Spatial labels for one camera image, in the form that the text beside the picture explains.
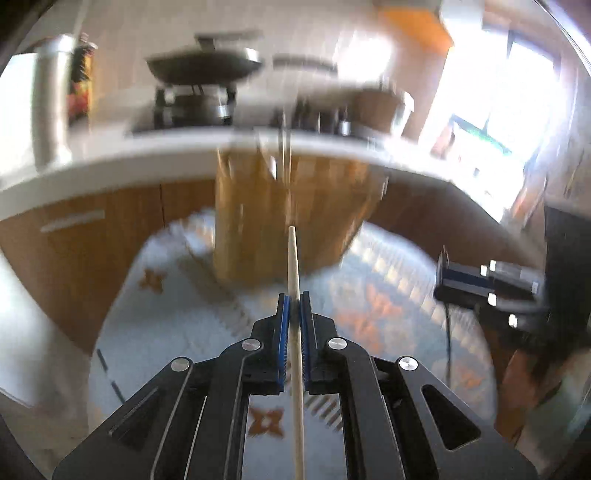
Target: orange object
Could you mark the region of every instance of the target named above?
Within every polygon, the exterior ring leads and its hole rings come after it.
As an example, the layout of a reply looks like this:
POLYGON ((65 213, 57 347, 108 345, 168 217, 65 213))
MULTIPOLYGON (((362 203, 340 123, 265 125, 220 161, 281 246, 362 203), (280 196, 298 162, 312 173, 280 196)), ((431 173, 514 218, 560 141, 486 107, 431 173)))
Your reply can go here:
POLYGON ((213 252, 218 279, 283 281, 290 225, 297 230, 302 272, 333 265, 382 199, 383 168, 316 155, 290 160, 288 174, 276 178, 275 158, 261 150, 219 154, 213 252))
POLYGON ((453 40, 436 15, 427 9, 387 8, 380 15, 423 47, 446 56, 453 40))

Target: black gripper frame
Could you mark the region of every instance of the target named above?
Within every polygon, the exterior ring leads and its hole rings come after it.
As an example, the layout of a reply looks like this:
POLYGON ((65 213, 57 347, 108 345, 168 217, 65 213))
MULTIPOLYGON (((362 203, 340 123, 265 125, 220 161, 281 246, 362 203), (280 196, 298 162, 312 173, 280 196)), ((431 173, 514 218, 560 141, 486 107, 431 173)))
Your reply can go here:
POLYGON ((257 350, 240 341, 211 360, 170 362, 64 458, 53 479, 239 479, 249 396, 284 389, 288 312, 281 294, 277 313, 252 327, 257 350))
POLYGON ((347 339, 344 348, 331 348, 334 321, 312 312, 308 292, 300 300, 304 388, 339 394, 350 480, 538 478, 522 454, 415 359, 382 360, 347 339))
MULTIPOLYGON (((407 371, 350 340, 332 349, 333 320, 312 313, 308 292, 300 300, 305 388, 339 394, 349 479, 538 478, 526 458, 420 363, 407 371)), ((254 324, 257 350, 240 341, 215 359, 168 364, 78 445, 53 479, 241 478, 249 395, 283 391, 288 310, 282 294, 277 314, 254 324), (187 368, 178 371, 179 365, 187 368)))
POLYGON ((441 254, 434 298, 474 310, 478 321, 496 330, 501 342, 512 348, 542 353, 554 349, 557 341, 564 342, 568 332, 551 321, 544 274, 531 271, 533 277, 523 280, 519 265, 495 263, 495 270, 485 267, 484 274, 479 268, 450 262, 441 254))

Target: metal screw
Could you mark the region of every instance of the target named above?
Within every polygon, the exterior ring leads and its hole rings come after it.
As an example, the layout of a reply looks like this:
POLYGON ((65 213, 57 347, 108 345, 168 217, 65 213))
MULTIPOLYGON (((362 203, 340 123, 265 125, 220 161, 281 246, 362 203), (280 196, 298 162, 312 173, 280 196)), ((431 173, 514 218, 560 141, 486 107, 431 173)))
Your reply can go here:
POLYGON ((333 350, 342 350, 347 346, 347 341, 344 338, 331 338, 329 340, 329 347, 333 350))
POLYGON ((189 368, 191 364, 189 360, 183 357, 175 358, 173 362, 170 364, 170 368, 172 368, 175 372, 184 372, 187 368, 189 368))
POLYGON ((256 338, 247 338, 242 342, 242 348, 247 352, 253 352, 261 347, 261 343, 256 338))
POLYGON ((398 361, 398 365, 403 370, 412 371, 417 369, 418 362, 411 356, 405 356, 398 361))

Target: cabinet drawer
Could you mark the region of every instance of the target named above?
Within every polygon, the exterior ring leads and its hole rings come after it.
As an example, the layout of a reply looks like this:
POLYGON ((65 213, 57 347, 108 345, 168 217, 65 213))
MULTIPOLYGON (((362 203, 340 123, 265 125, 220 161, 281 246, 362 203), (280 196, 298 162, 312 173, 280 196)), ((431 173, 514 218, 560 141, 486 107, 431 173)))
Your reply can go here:
POLYGON ((175 181, 162 184, 164 223, 180 220, 216 204, 215 179, 175 181))
POLYGON ((0 247, 46 315, 91 352, 146 239, 163 227, 160 187, 40 207, 0 222, 0 247))

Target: wooden skewer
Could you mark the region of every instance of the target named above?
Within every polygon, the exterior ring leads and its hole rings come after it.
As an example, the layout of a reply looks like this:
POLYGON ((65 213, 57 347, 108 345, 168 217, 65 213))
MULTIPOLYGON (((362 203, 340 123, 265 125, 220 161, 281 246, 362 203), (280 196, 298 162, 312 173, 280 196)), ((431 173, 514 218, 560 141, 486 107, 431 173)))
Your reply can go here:
POLYGON ((304 480, 304 379, 300 333, 300 273, 297 264, 296 227, 289 227, 287 291, 291 300, 288 347, 291 361, 291 400, 294 421, 295 480, 304 480))

